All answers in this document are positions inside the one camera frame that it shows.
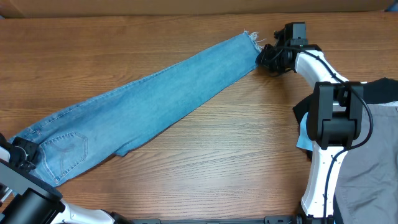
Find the light blue denim jeans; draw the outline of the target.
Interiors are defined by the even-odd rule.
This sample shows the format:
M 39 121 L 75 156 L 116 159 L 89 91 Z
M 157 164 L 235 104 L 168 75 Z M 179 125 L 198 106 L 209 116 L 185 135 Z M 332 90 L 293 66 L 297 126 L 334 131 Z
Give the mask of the light blue denim jeans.
M 126 155 L 254 70 L 259 52 L 257 34 L 243 32 L 32 124 L 19 133 L 39 146 L 32 175 L 57 187 Z

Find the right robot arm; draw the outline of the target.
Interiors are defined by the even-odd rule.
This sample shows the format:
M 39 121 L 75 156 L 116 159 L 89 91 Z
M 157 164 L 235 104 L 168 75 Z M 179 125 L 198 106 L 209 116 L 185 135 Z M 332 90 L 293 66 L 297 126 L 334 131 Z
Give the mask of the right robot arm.
M 256 62 L 278 75 L 294 71 L 313 87 L 306 130 L 312 141 L 312 163 L 307 188 L 293 216 L 271 216 L 266 223 L 333 223 L 333 197 L 342 162 L 361 132 L 362 113 L 369 125 L 373 116 L 363 98 L 363 84 L 350 82 L 310 45 L 304 22 L 291 22 L 274 33 Z

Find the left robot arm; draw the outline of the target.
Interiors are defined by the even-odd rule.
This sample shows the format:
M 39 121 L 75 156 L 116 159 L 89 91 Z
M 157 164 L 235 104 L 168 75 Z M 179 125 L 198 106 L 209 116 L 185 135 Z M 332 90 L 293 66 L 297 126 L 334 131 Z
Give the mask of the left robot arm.
M 16 195 L 1 213 L 1 223 L 132 223 L 115 212 L 89 210 L 66 203 L 57 189 L 29 174 L 38 162 L 38 144 L 20 137 L 9 143 L 1 136 L 1 203 L 10 194 Z

